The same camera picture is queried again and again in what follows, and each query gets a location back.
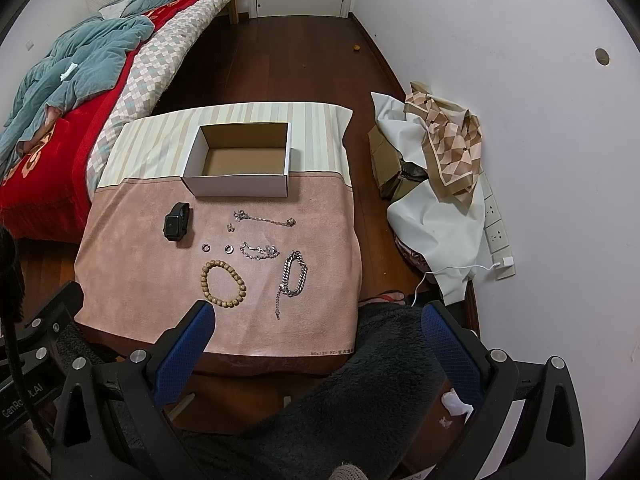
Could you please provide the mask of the white power strip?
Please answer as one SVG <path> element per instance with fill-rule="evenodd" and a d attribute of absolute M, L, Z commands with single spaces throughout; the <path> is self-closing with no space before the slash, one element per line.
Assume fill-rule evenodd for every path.
<path fill-rule="evenodd" d="M 488 177 L 484 172 L 480 174 L 480 180 L 478 183 L 482 186 L 484 195 L 484 232 L 491 261 L 494 263 L 503 257 L 513 256 L 513 252 L 495 193 L 492 190 Z M 494 271 L 497 281 L 512 278 L 512 276 L 515 275 L 515 262 L 514 266 L 510 269 L 498 269 Z"/>

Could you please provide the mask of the beige patterned scarf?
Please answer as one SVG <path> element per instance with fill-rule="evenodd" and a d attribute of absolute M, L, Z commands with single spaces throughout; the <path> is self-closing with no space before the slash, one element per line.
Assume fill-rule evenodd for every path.
<path fill-rule="evenodd" d="M 422 151 L 431 187 L 441 202 L 468 211 L 482 170 L 480 120 L 468 108 L 433 96 L 420 81 L 411 81 L 410 88 L 404 112 L 423 122 Z"/>

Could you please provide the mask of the checkered quilt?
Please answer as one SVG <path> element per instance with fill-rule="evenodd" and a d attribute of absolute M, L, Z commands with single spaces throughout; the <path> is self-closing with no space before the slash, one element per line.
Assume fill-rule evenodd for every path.
<path fill-rule="evenodd" d="M 122 128 L 152 113 L 195 41 L 233 1 L 175 0 L 146 14 L 156 29 L 134 55 L 124 88 L 93 144 L 86 168 L 90 196 L 96 192 Z"/>

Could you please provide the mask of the red bed cover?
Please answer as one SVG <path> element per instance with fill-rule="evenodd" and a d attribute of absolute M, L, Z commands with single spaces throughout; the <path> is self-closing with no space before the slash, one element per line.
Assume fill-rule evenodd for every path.
<path fill-rule="evenodd" d="M 91 200 L 88 157 L 140 47 L 128 54 L 114 89 L 59 117 L 1 180 L 1 222 L 16 238 L 77 243 Z"/>

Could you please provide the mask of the black smart watch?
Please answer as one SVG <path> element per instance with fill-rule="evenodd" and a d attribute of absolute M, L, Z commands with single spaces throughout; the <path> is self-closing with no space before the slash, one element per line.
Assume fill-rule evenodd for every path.
<path fill-rule="evenodd" d="M 189 229 L 190 204 L 175 203 L 164 218 L 163 234 L 166 240 L 180 242 Z"/>

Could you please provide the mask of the brown cardboard box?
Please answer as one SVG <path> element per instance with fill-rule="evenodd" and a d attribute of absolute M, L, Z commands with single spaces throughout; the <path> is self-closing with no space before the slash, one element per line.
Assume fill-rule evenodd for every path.
<path fill-rule="evenodd" d="M 377 126 L 368 133 L 372 171 L 383 200 L 400 200 L 428 179 L 426 171 L 406 162 Z"/>

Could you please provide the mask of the black fuzzy garment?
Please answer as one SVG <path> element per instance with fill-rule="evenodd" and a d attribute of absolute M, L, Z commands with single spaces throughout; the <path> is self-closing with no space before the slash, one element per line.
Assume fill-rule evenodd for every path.
<path fill-rule="evenodd" d="M 339 370 L 239 434 L 182 430 L 184 446 L 209 479 L 326 479 L 343 465 L 388 478 L 445 382 L 421 321 L 418 306 L 367 304 Z"/>

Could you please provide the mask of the teal blanket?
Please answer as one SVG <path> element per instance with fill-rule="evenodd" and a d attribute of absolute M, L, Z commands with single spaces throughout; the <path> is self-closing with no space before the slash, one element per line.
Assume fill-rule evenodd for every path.
<path fill-rule="evenodd" d="M 5 177 L 35 141 L 62 115 L 115 88 L 129 53 L 148 40 L 154 25 L 144 14 L 175 0 L 119 0 L 55 39 L 26 73 L 1 131 Z"/>

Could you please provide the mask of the white cardboard box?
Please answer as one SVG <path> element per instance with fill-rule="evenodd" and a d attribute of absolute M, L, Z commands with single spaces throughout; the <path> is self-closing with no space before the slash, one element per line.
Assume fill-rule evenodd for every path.
<path fill-rule="evenodd" d="M 288 122 L 200 125 L 181 179 L 198 198 L 285 198 L 291 145 Z"/>

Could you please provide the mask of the pink striped table cloth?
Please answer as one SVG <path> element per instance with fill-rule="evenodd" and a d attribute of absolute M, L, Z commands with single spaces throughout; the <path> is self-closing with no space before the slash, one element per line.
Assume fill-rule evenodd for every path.
<path fill-rule="evenodd" d="M 258 102 L 180 110 L 122 129 L 94 192 L 75 263 L 77 321 L 151 342 L 195 301 L 215 310 L 207 350 L 243 358 L 352 352 L 362 264 L 344 133 L 348 108 Z M 288 196 L 198 198 L 181 179 L 195 130 L 288 122 Z M 164 218 L 190 204 L 189 229 L 166 240 Z M 228 232 L 232 223 L 234 232 Z"/>

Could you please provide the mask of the white plastic bag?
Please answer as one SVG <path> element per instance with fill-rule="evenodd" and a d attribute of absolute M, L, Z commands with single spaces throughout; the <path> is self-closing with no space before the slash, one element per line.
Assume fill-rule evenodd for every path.
<path fill-rule="evenodd" d="M 422 120 L 405 113 L 405 102 L 401 100 L 376 92 L 371 96 L 375 125 L 406 162 L 426 171 Z M 422 275 L 446 266 L 477 264 L 485 223 L 482 186 L 477 183 L 472 205 L 463 211 L 454 203 L 441 202 L 427 179 L 400 200 L 390 202 L 387 221 L 395 233 L 396 245 Z M 438 284 L 444 304 L 455 304 L 464 299 L 466 283 L 476 270 L 449 270 L 426 278 Z"/>

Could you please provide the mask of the round wall hole cover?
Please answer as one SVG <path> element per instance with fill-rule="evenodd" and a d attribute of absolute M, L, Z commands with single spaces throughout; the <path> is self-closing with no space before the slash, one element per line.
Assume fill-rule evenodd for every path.
<path fill-rule="evenodd" d="M 607 66 L 611 62 L 611 58 L 610 58 L 610 55 L 608 54 L 608 51 L 604 50 L 603 48 L 597 48 L 594 51 L 594 55 L 596 56 L 596 60 L 598 61 L 598 63 L 603 66 Z"/>

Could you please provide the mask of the pink slipper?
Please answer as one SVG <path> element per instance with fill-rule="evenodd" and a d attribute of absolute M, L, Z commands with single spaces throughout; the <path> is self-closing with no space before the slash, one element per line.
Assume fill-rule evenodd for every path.
<path fill-rule="evenodd" d="M 370 304 L 398 304 L 398 306 L 405 306 L 406 296 L 400 290 L 386 290 L 380 292 L 376 296 L 369 297 L 358 302 L 358 307 L 362 308 L 370 306 Z"/>

